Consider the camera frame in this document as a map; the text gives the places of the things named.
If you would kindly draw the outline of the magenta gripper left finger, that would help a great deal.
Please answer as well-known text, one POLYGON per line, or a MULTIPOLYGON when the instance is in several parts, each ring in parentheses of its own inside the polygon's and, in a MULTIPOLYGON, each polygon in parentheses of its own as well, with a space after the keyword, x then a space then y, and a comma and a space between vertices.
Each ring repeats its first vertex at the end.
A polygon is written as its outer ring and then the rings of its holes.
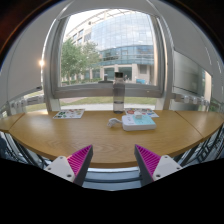
POLYGON ((59 156, 45 170, 79 186, 83 185, 93 156, 93 146, 86 146, 68 157, 59 156))

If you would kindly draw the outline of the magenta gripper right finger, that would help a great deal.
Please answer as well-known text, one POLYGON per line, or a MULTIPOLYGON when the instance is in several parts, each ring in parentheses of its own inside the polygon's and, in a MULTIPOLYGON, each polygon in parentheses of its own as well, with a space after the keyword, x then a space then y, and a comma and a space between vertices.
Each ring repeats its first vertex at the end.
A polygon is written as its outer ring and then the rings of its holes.
POLYGON ((134 154, 140 169, 143 186, 182 169, 170 156, 159 156, 140 145, 135 145, 134 154))

